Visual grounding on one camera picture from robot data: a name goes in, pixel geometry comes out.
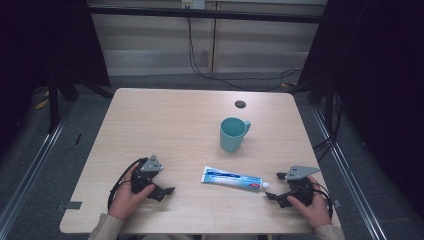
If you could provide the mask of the person's left hand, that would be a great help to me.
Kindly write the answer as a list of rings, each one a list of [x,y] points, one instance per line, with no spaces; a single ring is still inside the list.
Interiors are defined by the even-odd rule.
[[[140,203],[155,189],[155,186],[150,184],[137,194],[132,191],[131,177],[136,168],[137,166],[133,166],[123,177],[108,210],[110,216],[121,221],[131,216]]]

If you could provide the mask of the white wall socket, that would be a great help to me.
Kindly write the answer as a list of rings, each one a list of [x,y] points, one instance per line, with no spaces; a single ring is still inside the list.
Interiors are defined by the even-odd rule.
[[[183,9],[204,10],[205,0],[181,0]]]

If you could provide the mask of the teal cup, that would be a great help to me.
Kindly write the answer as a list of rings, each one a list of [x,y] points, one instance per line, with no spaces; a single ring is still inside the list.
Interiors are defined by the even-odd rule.
[[[251,123],[235,117],[226,118],[220,125],[220,146],[226,152],[235,152],[241,146]]]

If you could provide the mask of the metal floor rail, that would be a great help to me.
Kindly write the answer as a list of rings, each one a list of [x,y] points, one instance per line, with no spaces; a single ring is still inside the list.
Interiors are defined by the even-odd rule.
[[[313,113],[323,136],[325,137],[326,140],[330,141],[330,150],[332,152],[333,158],[335,159],[335,162],[337,163],[337,166],[341,172],[341,175],[349,189],[349,192],[353,198],[353,201],[355,202],[355,205],[372,239],[387,240],[386,234],[383,231],[380,221],[377,219],[373,209],[371,208],[371,205],[369,204],[361,187],[359,186],[359,183],[343,151],[341,150],[339,144],[335,140],[330,139],[330,131],[325,126],[324,114],[318,107],[313,108]]]
[[[57,125],[46,135],[43,144],[31,161],[28,170],[23,175],[13,195],[0,213],[0,239],[4,240],[12,228],[32,185],[38,178],[50,152],[61,135],[65,122],[73,110],[74,103],[69,103]]]

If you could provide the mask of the black metal stand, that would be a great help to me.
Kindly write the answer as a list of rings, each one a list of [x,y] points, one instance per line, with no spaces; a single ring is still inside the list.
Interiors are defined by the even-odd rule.
[[[50,110],[50,126],[49,133],[52,133],[59,124],[59,102],[58,102],[58,74],[53,72],[48,80],[49,91],[49,110]]]

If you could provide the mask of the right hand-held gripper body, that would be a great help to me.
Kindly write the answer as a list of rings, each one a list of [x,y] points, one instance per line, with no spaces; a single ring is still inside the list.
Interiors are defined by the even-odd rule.
[[[285,207],[291,207],[292,204],[287,200],[288,196],[293,196],[301,203],[309,206],[312,203],[314,187],[309,176],[320,171],[316,167],[292,165],[285,176],[289,184],[290,191],[283,198]]]

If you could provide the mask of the blue and white toothpaste tube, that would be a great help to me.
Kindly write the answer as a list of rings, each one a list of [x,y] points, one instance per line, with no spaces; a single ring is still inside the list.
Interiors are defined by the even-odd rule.
[[[222,185],[254,192],[259,192],[270,186],[269,183],[265,182],[260,177],[233,173],[209,166],[204,168],[201,182],[204,184]]]

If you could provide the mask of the person's right hand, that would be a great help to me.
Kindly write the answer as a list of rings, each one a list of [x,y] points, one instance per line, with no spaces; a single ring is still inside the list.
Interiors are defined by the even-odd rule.
[[[312,182],[313,188],[315,189],[312,203],[309,206],[305,206],[293,196],[288,196],[287,200],[306,219],[312,228],[317,229],[325,225],[331,225],[332,220],[328,213],[327,201],[320,193],[321,189],[319,183],[312,176],[309,176],[308,179]]]

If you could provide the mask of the black horizontal bar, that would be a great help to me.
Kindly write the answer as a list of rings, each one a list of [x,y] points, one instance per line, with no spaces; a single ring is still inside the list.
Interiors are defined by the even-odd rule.
[[[154,17],[181,17],[225,20],[247,20],[267,22],[290,22],[320,24],[331,21],[329,18],[312,15],[287,15],[273,13],[252,13],[220,10],[173,9],[173,8],[144,8],[120,7],[113,5],[89,4],[88,9],[93,14],[154,16]]]

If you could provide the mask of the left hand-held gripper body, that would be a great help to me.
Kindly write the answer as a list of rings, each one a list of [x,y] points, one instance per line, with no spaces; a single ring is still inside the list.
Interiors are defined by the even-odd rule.
[[[153,183],[152,179],[163,169],[155,155],[137,160],[137,167],[132,172],[131,185],[134,193],[141,192]]]

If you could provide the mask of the dark curtain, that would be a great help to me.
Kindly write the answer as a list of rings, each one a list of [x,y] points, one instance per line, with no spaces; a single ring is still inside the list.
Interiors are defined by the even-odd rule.
[[[9,148],[33,91],[58,79],[109,86],[87,0],[0,0],[0,153]]]
[[[424,219],[424,0],[327,0],[299,84],[338,92],[366,146]]]

